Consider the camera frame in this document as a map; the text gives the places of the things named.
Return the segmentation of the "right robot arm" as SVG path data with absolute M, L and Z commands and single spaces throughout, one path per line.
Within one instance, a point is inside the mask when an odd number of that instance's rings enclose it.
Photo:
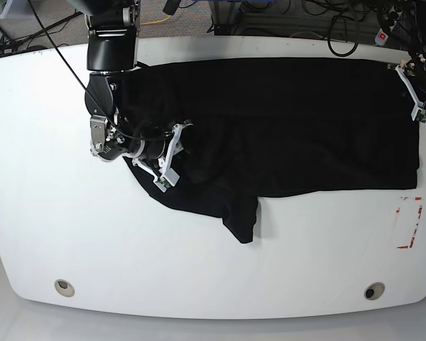
M 162 71 L 179 63 L 149 66 L 137 60 L 140 34 L 140 1 L 72 1 L 84 14 L 89 31 L 87 69 L 89 83 L 84 101 L 91 116 L 91 151 L 110 162 L 120 156 L 154 162 L 169 152 L 188 152 L 192 137 L 188 122 L 160 125 L 154 117 L 133 123 L 135 112 L 127 92 L 139 75 L 161 80 Z

